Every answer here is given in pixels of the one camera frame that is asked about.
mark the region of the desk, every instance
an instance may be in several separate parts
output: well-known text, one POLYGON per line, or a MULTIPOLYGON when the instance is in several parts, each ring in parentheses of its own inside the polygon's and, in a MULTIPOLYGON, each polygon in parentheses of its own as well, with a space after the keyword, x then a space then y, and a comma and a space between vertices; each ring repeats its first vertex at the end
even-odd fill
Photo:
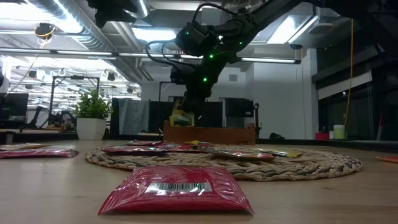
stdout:
POLYGON ((238 214, 126 214, 97 216, 108 194, 129 171, 84 160, 93 147, 125 141, 45 142, 73 147, 74 158, 0 160, 2 224, 44 223, 397 223, 398 164, 375 156, 391 154, 326 146, 294 146, 347 154, 364 162, 362 172, 334 179, 251 182, 239 185, 253 217, 238 214))

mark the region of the round woven mat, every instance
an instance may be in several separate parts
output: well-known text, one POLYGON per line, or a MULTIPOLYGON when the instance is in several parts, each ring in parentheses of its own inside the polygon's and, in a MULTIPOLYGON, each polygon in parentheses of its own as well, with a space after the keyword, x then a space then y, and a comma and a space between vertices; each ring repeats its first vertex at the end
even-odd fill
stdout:
MULTIPOLYGON (((215 145, 214 149, 253 152, 257 146, 215 145)), ((258 146, 272 149, 291 147, 258 146)), ((361 170, 362 162, 332 152, 296 149, 297 158, 275 157, 272 161, 239 160, 202 153, 167 153, 166 156, 109 156, 100 148, 86 154, 86 160, 101 166, 130 169, 144 166, 217 166, 226 168, 235 179, 256 181, 313 180, 347 175, 361 170)))

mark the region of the ceiling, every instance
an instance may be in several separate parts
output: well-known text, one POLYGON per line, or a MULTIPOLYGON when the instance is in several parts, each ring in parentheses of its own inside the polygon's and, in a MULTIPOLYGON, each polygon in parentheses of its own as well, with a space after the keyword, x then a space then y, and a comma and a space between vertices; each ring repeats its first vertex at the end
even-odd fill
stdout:
MULTIPOLYGON (((43 44, 34 34, 34 28, 40 22, 55 24, 57 29, 53 33, 51 41, 43 48, 57 50, 96 50, 96 51, 118 51, 118 52, 142 52, 147 41, 154 39, 173 39, 174 35, 185 26, 199 5, 200 1, 164 1, 149 0, 146 3, 150 6, 149 15, 138 20, 135 24, 123 22, 107 22, 103 28, 95 26, 96 10, 88 6, 87 1, 78 0, 46 0, 52 7, 58 7, 64 13, 63 19, 57 17, 45 7, 38 7, 38 0, 26 0, 27 4, 0 3, 0 47, 30 48, 38 49, 43 44)), ((219 5, 226 5, 225 2, 214 1, 219 5)), ((317 10, 308 3, 302 3, 288 14, 280 17, 263 31, 258 33, 255 39, 244 50, 238 53, 240 57, 272 57, 272 58, 296 58, 297 53, 287 42, 303 28, 305 23, 313 19, 312 23, 298 35, 293 44, 303 44, 305 47, 329 46, 338 38, 349 34, 346 30, 347 18, 341 17, 335 12, 327 9, 317 10), (323 22, 332 26, 328 32, 322 34, 310 34, 309 30, 323 22)), ((217 9, 204 7, 198 16, 201 23, 220 23, 221 16, 217 9)), ((159 52, 159 48, 152 48, 153 52, 159 52)), ((167 47, 167 53, 177 53, 178 48, 173 45, 167 47)), ((51 91, 49 86, 54 75, 79 75, 84 77, 100 78, 101 86, 107 95, 120 97, 131 97, 139 99, 142 82, 165 81, 169 77, 170 68, 164 67, 148 59, 140 58, 89 58, 70 56, 68 58, 56 56, 12 55, 3 54, 1 60, 6 61, 11 69, 12 91, 29 91, 37 93, 32 95, 32 102, 38 102, 38 97, 47 99, 51 91), (32 65, 32 70, 37 71, 36 78, 26 78, 17 87, 16 83, 26 75, 32 65), (107 79, 108 73, 115 74, 115 81, 107 79), (26 85, 32 85, 33 89, 27 90, 26 85), (127 87, 131 86, 134 91, 128 93, 127 87)), ((235 63, 227 67, 239 69, 245 72, 250 63, 235 63)), ((73 96, 79 91, 86 91, 93 88, 93 84, 87 80, 64 80, 66 85, 56 87, 56 93, 64 93, 73 96)))

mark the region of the robotic arm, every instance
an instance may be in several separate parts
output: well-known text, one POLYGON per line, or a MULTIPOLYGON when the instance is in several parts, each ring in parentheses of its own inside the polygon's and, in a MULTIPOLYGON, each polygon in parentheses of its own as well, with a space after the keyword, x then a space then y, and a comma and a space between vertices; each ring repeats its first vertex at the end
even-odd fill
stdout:
MULTIPOLYGON (((383 6, 391 4, 390 8, 395 14, 398 11, 398 4, 391 3, 395 0, 379 1, 385 2, 383 6)), ((398 52, 397 38, 373 17, 373 0, 269 0, 252 12, 247 12, 245 8, 231 12, 212 3, 203 3, 198 7, 193 20, 187 23, 174 40, 186 54, 203 56, 198 65, 182 62, 171 64, 172 82, 186 85, 187 88, 180 108, 184 111, 199 111, 201 104, 211 95, 211 88, 217 83, 225 65, 238 61, 236 53, 245 48, 258 32, 301 2, 328 7, 342 16, 358 20, 386 53, 398 52), (203 6, 213 6, 232 14, 232 19, 219 26, 203 26, 195 21, 199 9, 203 6)), ((153 60, 169 65, 172 62, 170 59, 167 59, 169 62, 153 60)))

